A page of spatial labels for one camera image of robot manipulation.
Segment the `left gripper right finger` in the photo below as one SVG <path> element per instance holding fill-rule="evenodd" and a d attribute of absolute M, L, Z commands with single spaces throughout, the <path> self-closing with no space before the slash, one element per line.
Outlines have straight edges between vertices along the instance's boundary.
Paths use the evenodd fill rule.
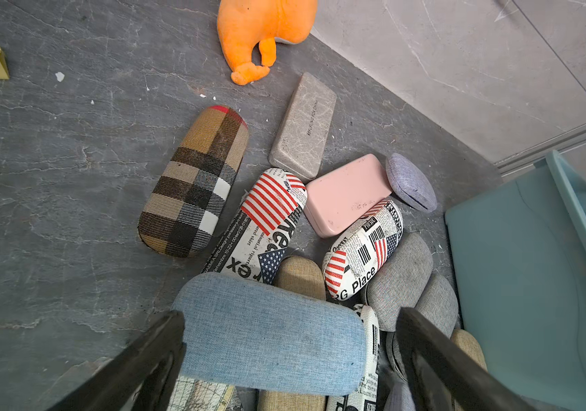
<path fill-rule="evenodd" d="M 414 308 L 401 308 L 399 351 L 417 410 L 449 410 L 447 392 L 465 410 L 531 410 Z"/>

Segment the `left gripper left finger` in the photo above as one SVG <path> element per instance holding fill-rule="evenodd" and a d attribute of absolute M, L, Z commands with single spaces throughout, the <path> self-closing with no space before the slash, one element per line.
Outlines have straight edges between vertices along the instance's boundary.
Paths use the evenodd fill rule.
<path fill-rule="evenodd" d="M 183 313 L 170 311 L 52 410 L 166 410 L 186 353 Z"/>

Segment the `teal plastic storage box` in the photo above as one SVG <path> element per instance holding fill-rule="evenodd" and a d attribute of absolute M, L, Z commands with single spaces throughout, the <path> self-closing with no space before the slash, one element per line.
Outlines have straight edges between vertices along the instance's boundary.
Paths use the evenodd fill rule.
<path fill-rule="evenodd" d="M 558 153 L 445 214 L 464 329 L 488 371 L 586 410 L 586 180 Z"/>

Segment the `blue fabric case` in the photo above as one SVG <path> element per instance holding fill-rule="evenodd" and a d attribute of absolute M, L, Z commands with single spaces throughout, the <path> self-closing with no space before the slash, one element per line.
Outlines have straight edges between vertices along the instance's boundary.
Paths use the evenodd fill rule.
<path fill-rule="evenodd" d="M 185 320 L 186 377 L 337 397 L 362 379 L 366 334 L 349 308 L 215 272 L 186 282 L 171 307 Z"/>

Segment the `plaid brown glasses case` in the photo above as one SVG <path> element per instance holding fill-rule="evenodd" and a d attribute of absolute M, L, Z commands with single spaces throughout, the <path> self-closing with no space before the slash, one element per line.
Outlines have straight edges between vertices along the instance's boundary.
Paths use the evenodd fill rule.
<path fill-rule="evenodd" d="M 159 178 L 139 218 L 152 250 L 187 258 L 212 239 L 248 145 L 248 125 L 223 105 L 195 120 Z"/>

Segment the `grey marble glasses case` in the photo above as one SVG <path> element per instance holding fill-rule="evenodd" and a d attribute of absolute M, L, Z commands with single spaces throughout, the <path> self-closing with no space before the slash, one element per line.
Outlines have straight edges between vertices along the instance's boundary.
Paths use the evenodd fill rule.
<path fill-rule="evenodd" d="M 307 183 L 320 171 L 337 94 L 308 72 L 291 96 L 269 163 Z"/>

